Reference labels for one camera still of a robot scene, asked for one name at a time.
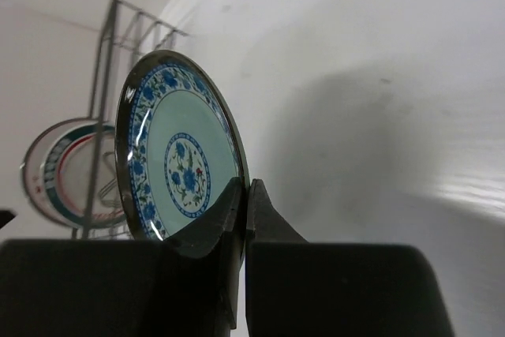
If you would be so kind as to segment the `small blue patterned plate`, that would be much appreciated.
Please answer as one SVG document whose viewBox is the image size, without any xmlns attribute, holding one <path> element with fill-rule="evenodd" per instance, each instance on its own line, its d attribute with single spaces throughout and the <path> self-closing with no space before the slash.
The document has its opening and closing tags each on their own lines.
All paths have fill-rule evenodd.
<svg viewBox="0 0 505 337">
<path fill-rule="evenodd" d="M 202 217 L 229 181 L 250 188 L 226 100 L 187 56 L 152 51 L 129 72 L 115 122 L 122 207 L 137 240 L 164 241 Z"/>
</svg>

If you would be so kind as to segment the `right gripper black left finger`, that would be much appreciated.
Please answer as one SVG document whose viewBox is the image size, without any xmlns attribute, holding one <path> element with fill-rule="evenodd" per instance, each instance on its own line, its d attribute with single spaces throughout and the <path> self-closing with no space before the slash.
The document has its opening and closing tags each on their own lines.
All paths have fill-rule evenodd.
<svg viewBox="0 0 505 337">
<path fill-rule="evenodd" d="M 237 327 L 241 268 L 241 179 L 231 178 L 215 203 L 165 241 L 169 331 Z"/>
</svg>

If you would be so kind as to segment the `clear round plate stand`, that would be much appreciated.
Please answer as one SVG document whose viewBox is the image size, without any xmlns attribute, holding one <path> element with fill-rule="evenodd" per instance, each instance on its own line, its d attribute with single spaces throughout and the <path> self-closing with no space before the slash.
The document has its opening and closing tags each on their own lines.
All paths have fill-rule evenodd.
<svg viewBox="0 0 505 337">
<path fill-rule="evenodd" d="M 50 149 L 70 130 L 94 125 L 90 118 L 71 118 L 45 129 L 32 142 L 21 164 L 21 183 L 31 206 L 45 219 L 63 227 L 73 224 L 59 214 L 47 198 L 43 188 L 43 165 Z"/>
</svg>

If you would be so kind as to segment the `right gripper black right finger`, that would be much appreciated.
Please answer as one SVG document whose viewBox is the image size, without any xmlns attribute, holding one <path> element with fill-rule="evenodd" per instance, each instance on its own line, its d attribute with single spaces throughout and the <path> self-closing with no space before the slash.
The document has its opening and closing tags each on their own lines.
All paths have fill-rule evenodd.
<svg viewBox="0 0 505 337">
<path fill-rule="evenodd" d="M 247 203 L 246 245 L 259 241 L 307 243 L 275 210 L 264 181 L 253 179 Z"/>
</svg>

